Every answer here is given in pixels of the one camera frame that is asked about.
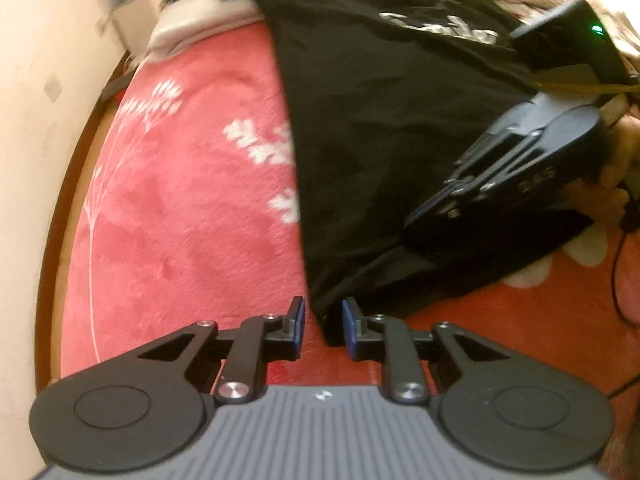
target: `pink blanket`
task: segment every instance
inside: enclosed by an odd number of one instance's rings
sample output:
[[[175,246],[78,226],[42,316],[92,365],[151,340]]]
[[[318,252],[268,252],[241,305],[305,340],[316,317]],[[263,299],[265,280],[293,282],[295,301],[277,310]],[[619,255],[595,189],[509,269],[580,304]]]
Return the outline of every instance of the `pink blanket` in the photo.
[[[286,311],[305,293],[295,190],[264,24],[143,66],[100,153],[76,232],[63,375],[199,319],[224,329]],[[616,317],[610,299],[619,236],[590,228],[529,269],[409,321],[428,329],[447,319],[611,391],[640,371],[640,335]],[[618,296],[637,320],[639,267],[633,236]],[[378,379],[376,365],[350,362],[344,349],[325,348],[313,320],[306,326],[302,359],[272,365],[272,382]]]

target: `black cable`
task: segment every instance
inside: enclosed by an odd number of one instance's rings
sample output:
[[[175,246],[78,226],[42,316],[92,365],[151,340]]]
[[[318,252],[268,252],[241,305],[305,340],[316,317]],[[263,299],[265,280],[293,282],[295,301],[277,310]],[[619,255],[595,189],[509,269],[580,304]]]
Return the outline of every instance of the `black cable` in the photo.
[[[633,328],[640,328],[640,324],[631,321],[627,316],[625,316],[625,314],[622,313],[622,309],[620,309],[620,304],[618,303],[618,293],[616,291],[616,271],[618,269],[618,261],[620,260],[620,255],[622,254],[622,249],[625,246],[625,242],[626,242],[626,233],[624,233],[622,235],[622,238],[620,238],[620,243],[616,250],[616,255],[613,257],[613,264],[611,266],[611,299],[613,300],[613,307],[616,309],[616,314],[618,314],[618,317],[629,326]],[[640,374],[636,375],[635,377],[632,377],[622,386],[613,390],[609,395],[607,395],[607,398],[611,400],[614,397],[617,397],[618,395],[623,394],[629,388],[636,386],[636,384],[638,383],[640,383]]]

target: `wooden edge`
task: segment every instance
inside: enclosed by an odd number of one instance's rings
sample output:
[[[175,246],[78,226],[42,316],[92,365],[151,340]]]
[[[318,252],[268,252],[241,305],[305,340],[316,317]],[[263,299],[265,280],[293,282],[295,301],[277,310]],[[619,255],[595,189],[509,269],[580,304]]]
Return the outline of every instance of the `wooden edge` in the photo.
[[[108,83],[124,74],[125,63],[129,53],[126,52],[111,74]],[[51,381],[51,330],[53,322],[54,294],[56,277],[60,264],[60,251],[65,238],[71,205],[76,194],[80,174],[86,161],[89,148],[94,140],[108,101],[98,101],[95,104],[87,122],[80,134],[65,177],[62,180],[56,206],[53,209],[49,234],[42,257],[40,269],[40,283],[38,284],[38,299],[36,303],[36,323],[34,342],[34,371],[36,391],[42,391]]]

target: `black electronic device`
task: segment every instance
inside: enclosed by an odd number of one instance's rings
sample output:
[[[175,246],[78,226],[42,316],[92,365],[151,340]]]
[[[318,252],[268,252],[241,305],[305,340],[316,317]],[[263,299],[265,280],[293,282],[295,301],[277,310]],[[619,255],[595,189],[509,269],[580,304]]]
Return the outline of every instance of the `black electronic device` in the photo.
[[[38,478],[604,478],[598,390],[446,322],[412,330],[345,300],[350,357],[382,384],[267,386],[269,362],[300,357],[304,311],[197,322],[49,386],[30,415]]]
[[[443,189],[406,218],[402,240],[409,247],[433,250],[452,237],[478,235],[478,226],[553,206],[569,182],[595,182],[607,160],[606,128],[629,109],[625,88],[638,87],[589,4],[558,7],[511,37],[538,79],[556,88],[508,110],[469,147]],[[600,94],[580,91],[593,84],[617,85]],[[638,197],[631,194],[626,210],[621,226],[635,231]]]

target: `black fabric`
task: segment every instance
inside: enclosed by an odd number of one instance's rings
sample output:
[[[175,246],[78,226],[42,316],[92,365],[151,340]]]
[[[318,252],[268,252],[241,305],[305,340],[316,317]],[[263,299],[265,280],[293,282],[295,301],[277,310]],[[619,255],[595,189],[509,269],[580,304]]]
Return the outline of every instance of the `black fabric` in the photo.
[[[508,39],[519,23],[492,0],[257,2],[289,105],[310,306],[330,341],[346,295],[365,313],[404,316],[495,281],[587,225],[545,210],[429,254],[400,244],[405,216],[452,163],[534,94]]]

